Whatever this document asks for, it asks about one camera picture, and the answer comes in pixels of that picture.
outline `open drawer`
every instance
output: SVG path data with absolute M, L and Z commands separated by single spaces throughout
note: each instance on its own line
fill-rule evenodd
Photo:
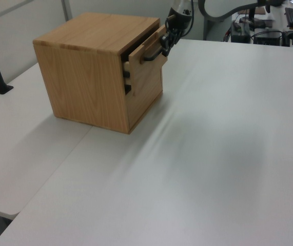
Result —
M 165 32 L 163 25 L 129 55 L 129 61 L 123 63 L 124 71 L 130 74 L 129 78 L 125 78 L 124 84 L 131 86 L 126 94 L 131 129 L 162 94 L 162 66 L 167 58 L 160 54 L 152 61 L 144 61 L 144 57 L 158 52 L 161 47 L 159 38 Z

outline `black cable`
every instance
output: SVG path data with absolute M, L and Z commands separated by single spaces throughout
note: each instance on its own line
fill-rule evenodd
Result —
M 191 0 L 191 4 L 192 4 L 192 22 L 191 22 L 191 26 L 189 27 L 188 31 L 182 37 L 185 37 L 187 34 L 189 34 L 189 32 L 191 31 L 191 29 L 193 27 L 193 23 L 194 23 L 194 3 L 193 3 L 193 0 Z
M 234 22 L 237 21 L 237 19 L 239 18 L 240 15 L 241 15 L 241 14 L 238 14 L 238 16 L 235 18 Z
M 281 32 L 281 31 L 279 31 L 279 30 L 264 31 L 264 32 L 259 32 L 259 33 L 256 33 L 256 34 L 252 35 L 251 38 L 256 37 L 256 36 L 258 36 L 258 35 L 261 35 L 261 34 L 271 33 L 271 32 L 279 32 L 279 33 L 283 33 L 283 32 Z

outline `wooden drawer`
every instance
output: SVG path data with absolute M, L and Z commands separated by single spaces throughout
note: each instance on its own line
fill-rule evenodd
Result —
M 130 133 L 162 94 L 167 58 L 143 57 L 164 32 L 158 18 L 85 13 L 35 39 L 54 115 Z

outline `white tabletop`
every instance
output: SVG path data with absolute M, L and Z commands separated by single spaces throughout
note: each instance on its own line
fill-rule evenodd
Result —
M 13 219 L 90 126 L 57 119 L 38 65 L 0 95 L 0 216 Z
M 92 128 L 0 246 L 293 245 L 287 59 L 293 49 L 181 40 L 132 134 Z

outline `wooden box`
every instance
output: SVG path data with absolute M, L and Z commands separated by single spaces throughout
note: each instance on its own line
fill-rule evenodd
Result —
M 84 13 L 35 39 L 54 115 L 130 133 L 162 95 L 158 18 Z

